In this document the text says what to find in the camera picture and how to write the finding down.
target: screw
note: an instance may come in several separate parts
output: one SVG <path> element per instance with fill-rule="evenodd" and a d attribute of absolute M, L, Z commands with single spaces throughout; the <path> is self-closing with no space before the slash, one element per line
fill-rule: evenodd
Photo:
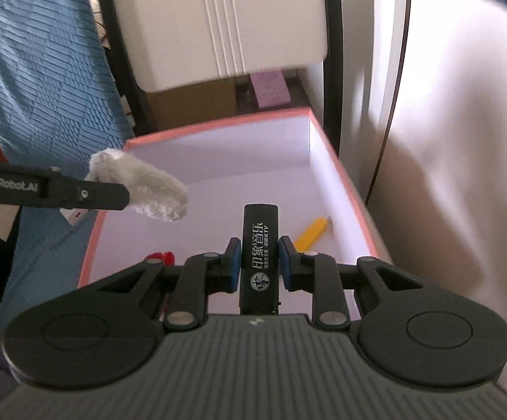
<path fill-rule="evenodd" d="M 194 320 L 195 316 L 188 311 L 174 311 L 168 314 L 168 322 L 172 325 L 184 327 L 185 325 L 192 324 Z"/>
<path fill-rule="evenodd" d="M 342 325 L 347 322 L 347 316 L 340 311 L 326 311 L 320 314 L 320 322 L 324 325 Z"/>

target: white circular logo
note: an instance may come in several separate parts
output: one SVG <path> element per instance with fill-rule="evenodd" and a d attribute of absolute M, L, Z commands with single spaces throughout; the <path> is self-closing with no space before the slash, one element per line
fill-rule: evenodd
<path fill-rule="evenodd" d="M 258 292 L 266 290 L 269 287 L 269 276 L 263 272 L 257 272 L 250 278 L 250 286 L 252 289 Z"/>

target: box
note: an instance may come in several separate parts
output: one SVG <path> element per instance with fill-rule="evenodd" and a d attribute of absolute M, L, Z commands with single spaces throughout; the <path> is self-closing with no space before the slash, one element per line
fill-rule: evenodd
<path fill-rule="evenodd" d="M 234 79 L 182 86 L 160 93 L 147 93 L 158 127 L 172 129 L 238 113 Z"/>
<path fill-rule="evenodd" d="M 241 238 L 244 206 L 279 207 L 279 232 L 294 241 L 317 217 L 333 225 L 314 244 L 337 262 L 387 253 L 364 204 L 308 108 L 258 113 L 129 140 L 126 150 L 189 189 L 187 216 L 162 222 L 132 210 L 100 211 L 79 286 L 121 271 L 152 252 L 182 265 L 195 254 L 224 252 Z M 311 313 L 311 294 L 280 286 L 280 313 Z M 352 296 L 349 307 L 356 311 Z M 210 313 L 237 314 L 238 294 L 209 298 Z"/>

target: black rectangular object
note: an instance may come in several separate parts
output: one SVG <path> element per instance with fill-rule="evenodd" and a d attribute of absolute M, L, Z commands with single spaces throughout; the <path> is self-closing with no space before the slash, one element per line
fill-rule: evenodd
<path fill-rule="evenodd" d="M 244 208 L 242 240 L 242 314 L 277 314 L 279 303 L 279 209 L 252 204 Z"/>

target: ribbed gray surface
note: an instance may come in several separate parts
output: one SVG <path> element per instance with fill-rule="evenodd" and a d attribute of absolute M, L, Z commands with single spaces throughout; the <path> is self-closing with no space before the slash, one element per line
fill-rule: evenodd
<path fill-rule="evenodd" d="M 250 320 L 213 316 L 198 331 L 171 334 L 143 368 L 107 387 L 21 386 L 0 403 L 0 418 L 507 419 L 507 394 L 494 385 L 417 391 L 373 371 L 347 336 L 315 330 L 304 316 Z"/>

